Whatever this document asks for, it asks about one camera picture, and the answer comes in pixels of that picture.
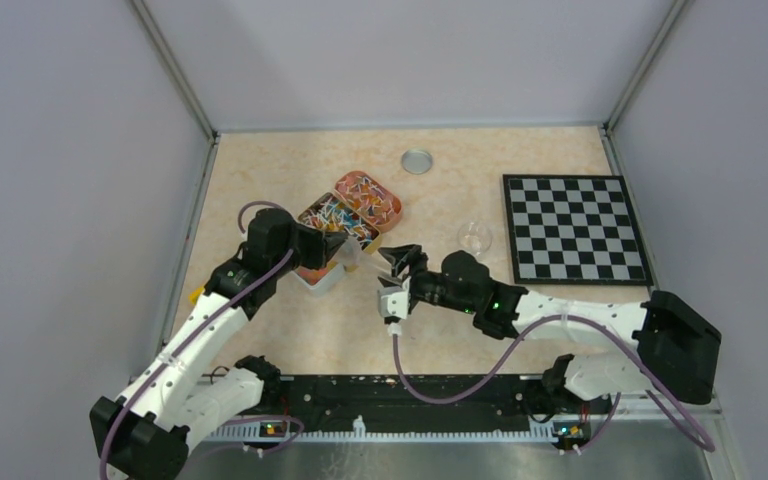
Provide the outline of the clear plastic scoop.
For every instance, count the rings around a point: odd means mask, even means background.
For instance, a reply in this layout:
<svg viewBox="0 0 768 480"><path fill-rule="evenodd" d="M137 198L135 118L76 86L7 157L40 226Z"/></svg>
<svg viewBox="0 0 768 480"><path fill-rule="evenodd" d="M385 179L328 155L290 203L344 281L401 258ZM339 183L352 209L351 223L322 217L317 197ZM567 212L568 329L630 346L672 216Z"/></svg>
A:
<svg viewBox="0 0 768 480"><path fill-rule="evenodd" d="M362 269L372 272L379 277L389 277L391 275L390 265L375 255L365 253L359 241L354 237L349 237L345 240L337 250L333 260L342 265L347 272Z"/></svg>

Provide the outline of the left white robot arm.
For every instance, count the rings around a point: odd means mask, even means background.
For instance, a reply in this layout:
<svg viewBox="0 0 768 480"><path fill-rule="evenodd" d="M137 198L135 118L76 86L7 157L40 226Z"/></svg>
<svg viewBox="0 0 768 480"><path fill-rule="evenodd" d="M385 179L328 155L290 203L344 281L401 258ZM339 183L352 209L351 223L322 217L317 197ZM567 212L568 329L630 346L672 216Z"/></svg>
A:
<svg viewBox="0 0 768 480"><path fill-rule="evenodd" d="M213 270L169 343L120 394L91 408L100 478L174 479L196 446L233 417L274 410L281 372L262 356L244 357L204 389L197 384L282 277L299 267L363 260L354 236L306 226L281 208L259 210L241 232L237 251Z"/></svg>

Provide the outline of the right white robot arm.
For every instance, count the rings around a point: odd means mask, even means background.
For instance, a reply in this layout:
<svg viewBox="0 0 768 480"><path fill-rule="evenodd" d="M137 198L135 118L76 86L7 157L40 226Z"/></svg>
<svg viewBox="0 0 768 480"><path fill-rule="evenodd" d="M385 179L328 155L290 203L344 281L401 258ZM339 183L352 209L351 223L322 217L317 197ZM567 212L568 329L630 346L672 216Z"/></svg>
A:
<svg viewBox="0 0 768 480"><path fill-rule="evenodd" d="M561 355L544 372L547 400L560 412L605 394L643 390L693 405L713 397L722 335L672 292L655 290L630 303L569 300L497 281L466 251L446 256L438 272L416 244L383 255L403 289L398 300L383 303L387 320L404 320L426 303L471 316L494 339L533 336L594 348Z"/></svg>

